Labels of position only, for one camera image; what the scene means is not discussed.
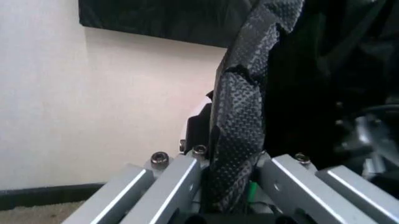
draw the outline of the bolt head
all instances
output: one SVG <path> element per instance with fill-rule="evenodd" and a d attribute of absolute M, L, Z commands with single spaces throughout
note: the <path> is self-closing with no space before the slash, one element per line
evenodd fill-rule
<path fill-rule="evenodd" d="M 165 169 L 169 165 L 169 156 L 166 152 L 156 152 L 151 156 L 151 167 Z"/>
<path fill-rule="evenodd" d="M 207 147 L 204 145 L 196 145 L 192 148 L 192 153 L 196 155 L 205 155 Z"/>
<path fill-rule="evenodd" d="M 295 154 L 295 159 L 302 165 L 308 165 L 310 164 L 310 158 L 303 153 L 297 153 Z"/>

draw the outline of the black panel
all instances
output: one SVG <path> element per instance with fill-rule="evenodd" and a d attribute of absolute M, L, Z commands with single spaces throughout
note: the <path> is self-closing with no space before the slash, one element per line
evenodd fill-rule
<path fill-rule="evenodd" d="M 257 0 L 79 0 L 83 26 L 227 47 Z"/>

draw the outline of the green wire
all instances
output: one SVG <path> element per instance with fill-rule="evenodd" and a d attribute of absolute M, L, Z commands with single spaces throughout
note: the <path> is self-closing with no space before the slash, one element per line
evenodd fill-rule
<path fill-rule="evenodd" d="M 253 202 L 255 197 L 255 192 L 257 191 L 257 183 L 250 182 L 249 183 L 249 191 L 248 191 L 248 202 Z"/>

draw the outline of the silver metal bar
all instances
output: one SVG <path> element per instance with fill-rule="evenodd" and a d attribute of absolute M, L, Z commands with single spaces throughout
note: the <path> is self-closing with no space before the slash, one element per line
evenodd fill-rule
<path fill-rule="evenodd" d="M 151 171 L 128 164 L 63 224 L 114 224 L 138 201 L 154 181 Z"/>
<path fill-rule="evenodd" d="M 177 210 L 189 210 L 201 180 L 200 163 L 179 155 L 142 196 L 121 224 L 166 224 Z"/>
<path fill-rule="evenodd" d="M 348 168 L 338 166 L 316 175 L 378 223 L 399 223 L 399 201 Z"/>
<path fill-rule="evenodd" d="M 283 213 L 306 213 L 317 223 L 376 223 L 289 155 L 267 161 L 261 187 Z"/>

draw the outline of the textured rubber surface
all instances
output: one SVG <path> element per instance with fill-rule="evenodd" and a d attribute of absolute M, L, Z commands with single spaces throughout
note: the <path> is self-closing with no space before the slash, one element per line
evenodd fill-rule
<path fill-rule="evenodd" d="M 290 33 L 303 0 L 260 0 L 220 64 L 214 88 L 205 210 L 240 212 L 263 149 L 269 51 Z"/>

